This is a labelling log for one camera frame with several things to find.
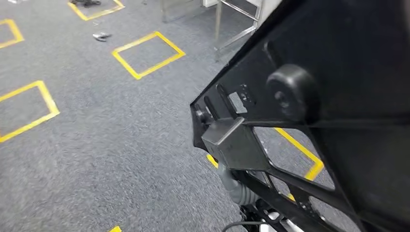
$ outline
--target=gray carpet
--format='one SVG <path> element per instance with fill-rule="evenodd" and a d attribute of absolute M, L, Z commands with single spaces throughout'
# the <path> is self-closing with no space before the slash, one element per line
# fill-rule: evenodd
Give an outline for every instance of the gray carpet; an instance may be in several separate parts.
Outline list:
<path fill-rule="evenodd" d="M 42 80 L 61 112 L 0 144 L 2 231 L 211 232 L 240 219 L 206 153 L 191 144 L 189 103 L 224 65 L 214 61 L 214 9 L 164 24 L 158 0 L 122 3 L 83 21 L 64 0 L 0 1 L 0 20 L 13 19 L 25 38 L 0 49 L 0 96 Z M 226 37 L 250 23 L 224 15 Z M 113 34 L 106 43 L 92 38 L 101 30 Z M 155 30 L 186 56 L 135 80 L 111 52 Z M 144 70 L 172 54 L 152 42 L 124 58 Z M 2 101 L 0 134 L 46 113 L 38 89 Z M 275 161 L 303 175 L 311 161 L 269 130 Z"/>

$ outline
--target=yellow tape square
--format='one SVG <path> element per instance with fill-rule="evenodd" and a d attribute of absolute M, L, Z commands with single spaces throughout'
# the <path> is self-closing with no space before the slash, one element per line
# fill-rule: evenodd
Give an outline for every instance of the yellow tape square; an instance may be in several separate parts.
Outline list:
<path fill-rule="evenodd" d="M 156 65 L 154 65 L 154 66 L 152 66 L 151 68 L 149 68 L 149 69 L 147 69 L 147 70 L 145 70 L 145 71 L 143 71 L 143 72 L 141 72 L 141 73 L 137 73 L 137 72 L 131 67 L 131 65 L 129 65 L 129 64 L 119 55 L 119 53 L 122 52 L 122 51 L 124 51 L 124 50 L 127 50 L 127 49 L 129 49 L 129 48 L 131 48 L 131 47 L 134 47 L 134 46 L 137 46 L 137 45 L 139 45 L 139 44 L 142 44 L 143 42 L 146 42 L 146 41 L 148 41 L 148 40 L 150 40 L 150 39 L 152 39 L 152 38 L 154 38 L 154 37 L 156 37 L 156 36 L 160 37 L 164 42 L 166 42 L 171 48 L 173 48 L 173 49 L 177 52 L 177 54 L 175 54 L 175 55 L 169 57 L 168 59 L 166 59 L 166 60 L 164 60 L 164 61 L 162 61 L 162 62 L 160 62 L 160 63 L 158 63 L 158 64 L 156 64 Z M 157 70 L 157 69 L 159 69 L 159 68 L 161 68 L 161 67 L 163 67 L 163 66 L 165 66 L 165 65 L 167 65 L 167 64 L 169 64 L 169 63 L 171 63 L 172 61 L 175 61 L 175 60 L 177 60 L 177 59 L 183 57 L 183 56 L 185 55 L 185 52 L 183 52 L 181 49 L 179 49 L 179 48 L 178 48 L 174 43 L 172 43 L 170 40 L 168 40 L 167 38 L 165 38 L 165 36 L 163 36 L 161 33 L 159 33 L 158 31 L 155 31 L 155 32 L 153 32 L 153 33 L 151 33 L 151 34 L 149 34 L 149 35 L 147 35 L 147 36 L 145 36 L 145 37 L 143 37 L 143 38 L 141 38 L 141 39 L 139 39 L 139 40 L 136 40 L 136 41 L 134 41 L 134 42 L 132 42 L 132 43 L 129 43 L 129 44 L 125 45 L 125 46 L 116 48 L 116 49 L 113 51 L 112 54 L 113 54 L 113 56 L 122 64 L 122 66 L 124 66 L 124 68 L 125 68 L 135 79 L 139 80 L 139 79 L 141 79 L 143 76 L 146 76 L 146 75 L 152 73 L 153 71 L 155 71 L 155 70 Z"/>
<path fill-rule="evenodd" d="M 43 97 L 43 99 L 45 101 L 45 104 L 47 105 L 47 108 L 50 110 L 50 113 L 47 114 L 46 116 L 43 116 L 43 117 L 41 117 L 41 118 L 39 118 L 39 119 L 25 125 L 25 126 L 23 126 L 23 127 L 20 127 L 18 129 L 16 129 L 15 131 L 13 131 L 11 133 L 8 133 L 6 135 L 0 135 L 0 143 L 6 141 L 8 139 L 11 139 L 11 138 L 13 138 L 13 137 L 25 132 L 25 131 L 28 131 L 31 128 L 33 128 L 33 127 L 39 125 L 40 123 L 43 123 L 43 122 L 55 117 L 56 115 L 58 115 L 60 113 L 60 111 L 57 109 L 56 104 L 54 103 L 53 99 L 51 98 L 51 95 L 48 92 L 48 89 L 45 87 L 45 84 L 44 84 L 43 81 L 35 81 L 35 82 L 33 82 L 29 85 L 26 85 L 24 87 L 21 87 L 19 89 L 14 90 L 14 91 L 6 94 L 6 95 L 3 95 L 3 96 L 0 97 L 0 102 L 4 101 L 6 99 L 9 99 L 9 98 L 11 98 L 11 97 L 13 97 L 17 94 L 20 94 L 24 91 L 27 91 L 31 88 L 34 88 L 34 87 L 38 87 L 38 89 L 40 90 L 41 96 Z"/>
<path fill-rule="evenodd" d="M 15 24 L 15 22 L 12 19 L 1 20 L 0 25 L 2 25 L 2 24 L 7 24 L 9 26 L 10 31 L 14 35 L 14 39 L 9 40 L 9 41 L 4 42 L 4 43 L 0 43 L 0 48 L 4 48 L 4 47 L 10 46 L 12 44 L 24 41 L 24 38 L 21 35 L 20 30 L 18 29 L 17 25 Z"/>
<path fill-rule="evenodd" d="M 113 0 L 113 1 L 117 4 L 116 7 L 111 8 L 111 9 L 108 9 L 108 10 L 104 10 L 104 11 L 101 11 L 101 12 L 94 13 L 94 14 L 92 14 L 92 15 L 90 15 L 90 16 L 86 16 L 85 14 L 83 14 L 83 13 L 80 11 L 80 9 L 78 9 L 78 7 L 77 7 L 76 5 L 74 5 L 74 4 L 70 3 L 70 2 L 68 2 L 67 4 L 71 7 L 71 9 L 72 9 L 81 19 L 83 19 L 83 20 L 85 20 L 85 21 L 88 21 L 88 20 L 92 20 L 92 19 L 101 17 L 101 16 L 103 16 L 103 15 L 110 14 L 110 13 L 115 12 L 115 11 L 119 11 L 119 10 L 121 10 L 122 8 L 125 7 L 119 0 Z"/>

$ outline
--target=floor marking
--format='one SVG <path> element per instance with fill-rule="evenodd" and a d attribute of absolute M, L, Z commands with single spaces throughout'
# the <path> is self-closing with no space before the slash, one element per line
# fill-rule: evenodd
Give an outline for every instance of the floor marking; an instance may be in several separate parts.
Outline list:
<path fill-rule="evenodd" d="M 215 159 L 212 157 L 212 155 L 208 154 L 208 155 L 206 155 L 206 157 L 208 158 L 209 162 L 211 162 L 212 165 L 214 165 L 214 167 L 218 168 L 218 163 L 215 161 Z"/>
<path fill-rule="evenodd" d="M 115 226 L 110 232 L 121 232 L 121 228 L 119 226 Z"/>
<path fill-rule="evenodd" d="M 6 141 L 8 139 L 11 139 L 11 138 L 13 138 L 13 137 L 25 132 L 25 131 L 28 131 L 31 128 L 33 128 L 33 127 L 39 125 L 40 123 L 43 123 L 43 122 L 57 116 L 60 113 L 60 111 L 58 110 L 56 104 L 54 103 L 53 99 L 51 98 L 50 92 L 48 92 L 48 89 L 45 87 L 45 84 L 44 84 L 43 81 L 35 81 L 35 82 L 33 82 L 29 85 L 26 85 L 24 87 L 21 87 L 19 89 L 14 90 L 14 91 L 6 94 L 6 95 L 3 95 L 3 96 L 0 97 L 0 102 L 4 101 L 6 99 L 9 99 L 9 98 L 11 98 L 11 97 L 13 97 L 17 94 L 20 94 L 24 91 L 27 91 L 31 88 L 34 88 L 34 87 L 38 87 L 38 89 L 40 90 L 41 96 L 43 97 L 43 99 L 45 101 L 45 104 L 47 105 L 48 110 L 50 111 L 50 113 L 47 114 L 46 116 L 43 116 L 43 117 L 41 117 L 41 118 L 39 118 L 39 119 L 25 125 L 25 126 L 23 126 L 23 127 L 20 127 L 18 129 L 16 129 L 15 131 L 13 131 L 11 133 L 8 133 L 8 134 L 3 135 L 3 136 L 0 135 L 0 143 Z"/>
<path fill-rule="evenodd" d="M 11 32 L 14 35 L 14 39 L 9 40 L 7 42 L 4 43 L 0 43 L 0 48 L 4 48 L 7 46 L 10 46 L 12 44 L 24 41 L 23 35 L 21 35 L 20 30 L 18 29 L 17 25 L 15 24 L 15 22 L 12 19 L 4 19 L 4 20 L 0 20 L 0 25 L 2 24 L 7 24 L 11 30 Z"/>
<path fill-rule="evenodd" d="M 82 20 L 88 21 L 88 20 L 92 20 L 92 19 L 101 17 L 101 16 L 103 16 L 103 15 L 110 14 L 110 13 L 115 12 L 115 11 L 119 11 L 119 10 L 121 10 L 122 8 L 125 7 L 119 0 L 113 0 L 113 1 L 117 4 L 117 6 L 115 6 L 114 8 L 111 8 L 111 9 L 108 9 L 108 10 L 104 10 L 104 11 L 101 11 L 101 12 L 97 12 L 97 13 L 94 13 L 94 14 L 92 14 L 92 15 L 90 15 L 90 16 L 86 16 L 85 14 L 83 14 L 83 13 L 80 11 L 80 9 L 78 9 L 78 7 L 77 7 L 76 5 L 74 5 L 74 4 L 70 3 L 70 2 L 68 2 L 67 4 L 71 7 L 71 9 L 72 9 Z"/>
<path fill-rule="evenodd" d="M 137 73 L 120 55 L 119 53 L 127 50 L 131 47 L 137 46 L 139 44 L 142 44 L 143 42 L 146 42 L 154 37 L 160 37 L 164 42 L 166 42 L 171 48 L 173 48 L 177 54 L 169 57 L 168 59 L 152 66 L 151 68 L 141 72 L 141 73 Z M 181 57 L 183 57 L 185 55 L 185 52 L 183 52 L 181 49 L 179 49 L 174 43 L 172 43 L 170 40 L 168 40 L 167 38 L 165 38 L 165 36 L 163 36 L 161 33 L 159 33 L 158 31 L 155 31 L 139 40 L 136 40 L 132 43 L 126 44 L 122 47 L 116 48 L 113 52 L 112 52 L 113 56 L 122 64 L 122 66 L 124 66 L 124 68 L 137 80 L 141 79 L 143 76 L 146 76 L 150 73 L 152 73 L 153 71 L 162 68 L 163 66 L 171 63 L 172 61 L 175 61 Z"/>
<path fill-rule="evenodd" d="M 274 129 L 315 163 L 305 174 L 306 179 L 313 181 L 317 177 L 317 175 L 322 171 L 324 167 L 323 162 L 319 158 L 317 158 L 311 151 L 309 151 L 306 147 L 300 144 L 300 142 L 298 142 L 290 134 L 288 134 L 284 129 Z M 208 154 L 206 157 L 212 163 L 212 165 L 218 168 L 218 163 L 216 163 L 215 159 L 210 154 Z M 295 201 L 294 197 L 291 194 L 289 194 L 288 197 L 291 200 Z"/>

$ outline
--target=metal chair leg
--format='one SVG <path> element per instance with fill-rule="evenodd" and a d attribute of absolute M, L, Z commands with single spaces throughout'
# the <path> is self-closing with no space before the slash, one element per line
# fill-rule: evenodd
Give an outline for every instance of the metal chair leg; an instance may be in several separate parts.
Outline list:
<path fill-rule="evenodd" d="M 215 26 L 215 50 L 216 50 L 216 57 L 215 60 L 220 60 L 220 42 L 219 42 L 219 33 L 220 33 L 220 18 L 222 14 L 222 2 L 218 0 L 217 3 L 217 17 L 216 17 L 216 26 Z"/>

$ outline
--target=metal stand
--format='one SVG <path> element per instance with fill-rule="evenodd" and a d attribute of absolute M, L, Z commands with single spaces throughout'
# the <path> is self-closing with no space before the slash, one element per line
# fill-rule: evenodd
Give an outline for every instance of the metal stand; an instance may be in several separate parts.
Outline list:
<path fill-rule="evenodd" d="M 216 57 L 215 60 L 219 61 L 220 60 L 220 50 L 223 49 L 224 47 L 229 46 L 230 44 L 232 44 L 233 42 L 241 39 L 242 37 L 253 33 L 259 26 L 259 21 L 260 21 L 260 17 L 261 17 L 261 11 L 264 5 L 264 0 L 260 0 L 259 5 L 257 3 L 254 3 L 253 1 L 248 1 L 250 3 L 252 3 L 253 5 L 256 6 L 256 14 L 255 16 L 249 14 L 248 12 L 242 10 L 241 8 L 227 2 L 226 0 L 218 0 L 218 4 L 217 4 L 217 17 L 216 17 L 216 26 L 215 26 L 215 51 L 216 51 Z M 222 14 L 222 3 L 233 8 L 234 10 L 240 12 L 241 14 L 251 18 L 253 20 L 253 25 L 245 30 L 243 30 L 242 32 L 240 32 L 239 34 L 237 34 L 236 36 L 230 38 L 228 41 L 224 42 L 224 43 L 220 43 L 219 40 L 219 35 L 220 35 L 220 18 L 221 18 L 221 14 Z"/>

